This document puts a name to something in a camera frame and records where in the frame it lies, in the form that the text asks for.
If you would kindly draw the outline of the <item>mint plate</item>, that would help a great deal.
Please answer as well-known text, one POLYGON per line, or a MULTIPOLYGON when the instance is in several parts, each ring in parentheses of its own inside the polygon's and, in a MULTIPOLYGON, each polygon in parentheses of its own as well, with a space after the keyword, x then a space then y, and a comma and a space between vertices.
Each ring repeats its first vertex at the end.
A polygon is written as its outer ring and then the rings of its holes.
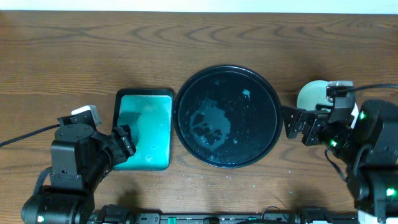
MULTIPOLYGON (((326 111, 329 115, 333 103, 326 98, 327 83, 328 81, 315 80, 306 84, 298 94, 297 107, 307 111, 326 111)), ((354 128, 358 116, 359 109, 355 103, 351 120, 348 121, 351 128, 354 128)))

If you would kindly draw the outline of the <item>dark green scrub sponge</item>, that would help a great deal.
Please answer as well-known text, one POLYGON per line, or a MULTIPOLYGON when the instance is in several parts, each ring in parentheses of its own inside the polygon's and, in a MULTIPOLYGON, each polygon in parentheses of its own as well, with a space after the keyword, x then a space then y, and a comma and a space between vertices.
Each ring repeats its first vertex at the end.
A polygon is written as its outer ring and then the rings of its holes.
POLYGON ((131 139, 135 146, 139 142, 139 128, 138 120, 141 117, 140 113, 135 112, 123 112, 119 115, 118 126, 128 125, 131 130, 131 139))

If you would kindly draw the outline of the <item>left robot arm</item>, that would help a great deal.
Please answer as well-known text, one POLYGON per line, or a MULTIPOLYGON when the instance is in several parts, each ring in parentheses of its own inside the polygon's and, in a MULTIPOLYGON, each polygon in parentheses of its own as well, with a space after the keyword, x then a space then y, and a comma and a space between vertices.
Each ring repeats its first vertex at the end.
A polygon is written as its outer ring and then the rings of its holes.
POLYGON ((106 135, 88 124, 68 124, 56 131, 50 151, 52 166, 39 175, 22 208, 24 223, 86 223, 95 209, 97 186, 136 148, 127 125, 106 135))

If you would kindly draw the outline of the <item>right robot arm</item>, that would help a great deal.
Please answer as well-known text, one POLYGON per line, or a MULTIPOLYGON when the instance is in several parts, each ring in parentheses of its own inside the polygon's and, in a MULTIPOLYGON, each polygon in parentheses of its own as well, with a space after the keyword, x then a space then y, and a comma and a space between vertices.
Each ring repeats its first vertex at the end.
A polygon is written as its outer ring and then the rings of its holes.
POLYGON ((362 104, 355 126, 328 119, 328 111, 283 107, 286 135, 303 134, 306 146, 325 145, 346 164, 346 182, 359 213, 378 223, 397 223, 397 106, 383 100, 362 104))

